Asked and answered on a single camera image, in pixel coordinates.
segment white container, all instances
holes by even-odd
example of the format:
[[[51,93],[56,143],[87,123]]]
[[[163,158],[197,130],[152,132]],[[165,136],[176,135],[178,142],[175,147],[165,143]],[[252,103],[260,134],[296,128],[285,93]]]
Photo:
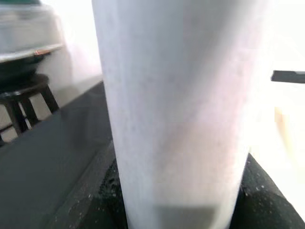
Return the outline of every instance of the white container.
[[[50,7],[0,4],[0,62],[61,46],[61,34]]]
[[[229,226],[267,2],[93,1],[129,229]]]

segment wooden stool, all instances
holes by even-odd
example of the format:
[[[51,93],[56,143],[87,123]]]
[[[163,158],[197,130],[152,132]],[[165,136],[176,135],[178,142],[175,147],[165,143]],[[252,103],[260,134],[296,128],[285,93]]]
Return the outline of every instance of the wooden stool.
[[[12,125],[7,126],[5,129],[13,126],[17,135],[21,135],[28,130],[19,103],[23,107],[26,118],[31,126],[39,122],[30,101],[30,97],[36,94],[42,95],[51,113],[59,109],[48,84],[49,78],[46,75],[35,74],[26,81],[15,82],[14,84],[0,87],[0,104],[5,105],[12,121]]]

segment black table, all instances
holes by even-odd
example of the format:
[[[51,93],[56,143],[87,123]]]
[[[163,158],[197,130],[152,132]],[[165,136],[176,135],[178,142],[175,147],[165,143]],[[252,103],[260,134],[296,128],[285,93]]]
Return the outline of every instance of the black table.
[[[127,228],[102,83],[0,148],[0,228]],[[305,228],[251,156],[231,228]]]

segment dark gray surface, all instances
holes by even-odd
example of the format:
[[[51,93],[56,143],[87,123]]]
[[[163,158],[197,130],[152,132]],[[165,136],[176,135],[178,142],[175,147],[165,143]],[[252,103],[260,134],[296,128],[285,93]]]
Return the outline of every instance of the dark gray surface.
[[[94,225],[94,228],[105,228],[105,224],[114,225],[110,214],[107,215],[108,219],[101,219],[106,211],[99,194],[102,181],[114,159],[114,147],[110,142],[93,158],[63,204],[51,217],[46,229],[84,229],[92,228],[91,225]]]
[[[103,85],[0,149],[0,228],[43,228],[111,142]]]

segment stool leg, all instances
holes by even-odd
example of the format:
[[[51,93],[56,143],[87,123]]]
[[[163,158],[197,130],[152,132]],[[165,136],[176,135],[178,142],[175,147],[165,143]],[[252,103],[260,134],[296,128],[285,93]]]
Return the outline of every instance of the stool leg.
[[[59,109],[57,102],[48,86],[42,90],[41,95],[42,95],[44,101],[46,102],[51,113],[54,113],[55,111],[57,111]]]
[[[5,107],[9,113],[10,119],[17,132],[17,135],[21,135],[23,132],[27,131],[28,126],[25,122],[18,102],[7,102],[5,104]]]
[[[20,103],[23,107],[24,113],[26,114],[30,125],[32,127],[35,126],[39,122],[39,120],[36,116],[36,113],[34,111],[31,101],[29,100],[29,98],[27,98],[27,99],[21,100]]]

